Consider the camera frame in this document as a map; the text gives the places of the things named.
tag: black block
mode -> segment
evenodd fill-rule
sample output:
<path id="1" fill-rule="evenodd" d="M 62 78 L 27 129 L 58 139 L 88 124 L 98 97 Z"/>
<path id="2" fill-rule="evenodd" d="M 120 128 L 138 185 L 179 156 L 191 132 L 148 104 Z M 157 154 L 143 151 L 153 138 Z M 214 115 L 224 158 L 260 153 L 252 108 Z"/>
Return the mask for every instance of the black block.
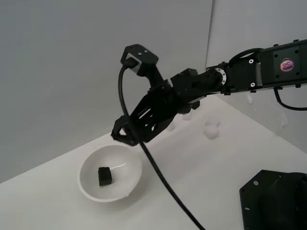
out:
<path id="1" fill-rule="evenodd" d="M 112 175 L 109 167 L 100 167 L 98 169 L 99 186 L 112 183 Z"/>

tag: bowl rim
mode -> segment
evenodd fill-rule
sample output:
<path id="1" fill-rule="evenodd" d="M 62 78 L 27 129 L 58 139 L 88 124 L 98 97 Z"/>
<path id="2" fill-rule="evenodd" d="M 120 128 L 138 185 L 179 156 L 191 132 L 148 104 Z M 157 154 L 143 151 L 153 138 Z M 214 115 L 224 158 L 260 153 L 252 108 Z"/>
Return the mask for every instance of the bowl rim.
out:
<path id="1" fill-rule="evenodd" d="M 80 175 L 81 175 L 81 169 L 82 169 L 82 166 L 83 164 L 85 163 L 85 161 L 96 151 L 102 149 L 102 148 L 105 148 L 107 146 L 123 146 L 127 149 L 129 149 L 133 154 L 136 155 L 137 159 L 140 161 L 140 164 L 141 164 L 141 171 L 139 173 L 139 177 L 137 178 L 137 180 L 135 181 L 135 183 L 133 184 L 133 188 L 132 190 L 127 194 L 127 195 L 124 195 L 124 196 L 120 196 L 120 197 L 115 197 L 115 198 L 111 198 L 111 199 L 99 199 L 99 198 L 96 198 L 96 197 L 93 197 L 91 195 L 89 195 L 85 190 L 84 188 L 82 187 L 81 185 L 81 180 L 80 180 Z M 83 195 L 85 195 L 87 198 L 89 198 L 90 200 L 93 200 L 93 201 L 96 201 L 96 202 L 101 202 L 101 203 L 107 203 L 107 202 L 112 202 L 112 201 L 116 201 L 116 200 L 120 200 L 124 197 L 127 197 L 129 196 L 129 194 L 134 190 L 134 188 L 136 187 L 136 185 L 139 183 L 140 181 L 140 178 L 141 178 L 141 175 L 142 175 L 142 170 L 143 170 L 143 167 L 142 167 L 142 161 L 141 161 L 141 158 L 140 156 L 138 155 L 138 153 L 130 146 L 127 146 L 127 145 L 123 145 L 123 144 L 105 144 L 99 148 L 96 148 L 94 151 L 92 151 L 82 162 L 81 166 L 79 167 L 79 170 L 78 170 L 78 176 L 77 176 L 77 183 L 78 183 L 78 187 L 80 189 L 80 191 L 83 193 Z"/>

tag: circular logo sticker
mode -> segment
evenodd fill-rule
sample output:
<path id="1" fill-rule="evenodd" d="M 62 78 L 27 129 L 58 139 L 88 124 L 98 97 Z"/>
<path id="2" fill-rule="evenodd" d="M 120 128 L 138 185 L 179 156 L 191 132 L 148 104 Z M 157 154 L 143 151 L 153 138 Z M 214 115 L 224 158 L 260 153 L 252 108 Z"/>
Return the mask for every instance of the circular logo sticker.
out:
<path id="1" fill-rule="evenodd" d="M 281 64 L 280 64 L 280 69 L 283 72 L 289 72 L 291 70 L 293 70 L 294 68 L 294 62 L 289 59 L 289 58 L 285 58 L 282 60 Z"/>

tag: gray wall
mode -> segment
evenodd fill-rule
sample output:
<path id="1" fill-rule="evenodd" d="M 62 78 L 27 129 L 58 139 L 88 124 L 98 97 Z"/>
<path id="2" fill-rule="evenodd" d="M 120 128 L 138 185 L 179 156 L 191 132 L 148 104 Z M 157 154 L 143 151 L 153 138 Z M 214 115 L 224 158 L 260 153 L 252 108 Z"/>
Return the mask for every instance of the gray wall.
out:
<path id="1" fill-rule="evenodd" d="M 208 47 L 207 66 L 228 61 L 254 47 L 271 47 L 307 39 L 305 0 L 215 0 Z M 280 92 L 285 103 L 307 107 L 307 87 Z M 272 90 L 220 96 L 230 105 L 307 152 L 307 112 L 282 108 Z M 282 123 L 288 124 L 281 129 Z"/>
<path id="2" fill-rule="evenodd" d="M 125 46 L 204 70 L 212 0 L 0 1 L 0 183 L 111 131 Z M 149 89 L 125 75 L 130 110 Z"/>

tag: white surface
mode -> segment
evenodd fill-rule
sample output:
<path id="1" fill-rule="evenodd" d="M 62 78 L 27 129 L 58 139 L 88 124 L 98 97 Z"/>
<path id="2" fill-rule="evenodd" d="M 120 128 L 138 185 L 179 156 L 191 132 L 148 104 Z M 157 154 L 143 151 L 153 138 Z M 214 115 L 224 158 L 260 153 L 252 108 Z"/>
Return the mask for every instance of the white surface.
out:
<path id="1" fill-rule="evenodd" d="M 178 196 L 207 230 L 243 230 L 239 189 L 261 169 L 307 173 L 307 155 L 215 96 L 193 119 L 148 144 Z M 204 138 L 203 121 L 220 117 L 221 134 Z M 79 191 L 76 174 L 86 157 L 106 144 L 105 135 L 0 184 L 3 230 L 195 230 L 159 181 L 140 148 L 143 172 L 130 196 L 93 202 Z"/>
<path id="2" fill-rule="evenodd" d="M 286 44 L 307 39 L 306 0 L 214 0 L 207 66 L 228 62 L 234 55 L 250 48 Z M 307 107 L 307 86 L 280 91 L 291 106 Z M 220 98 L 307 152 L 307 112 L 282 108 L 273 90 L 252 93 L 252 106 L 246 93 Z M 281 119 L 287 126 L 281 129 Z"/>
<path id="3" fill-rule="evenodd" d="M 119 60 L 140 43 L 170 78 L 204 70 L 212 0 L 1 0 L 0 183 L 108 133 Z M 149 83 L 125 74 L 133 109 Z"/>
<path id="4" fill-rule="evenodd" d="M 112 184 L 99 186 L 98 169 L 109 167 Z M 129 196 L 142 174 L 142 161 L 131 148 L 108 145 L 97 149 L 82 164 L 78 172 L 78 186 L 89 199 L 111 202 Z"/>

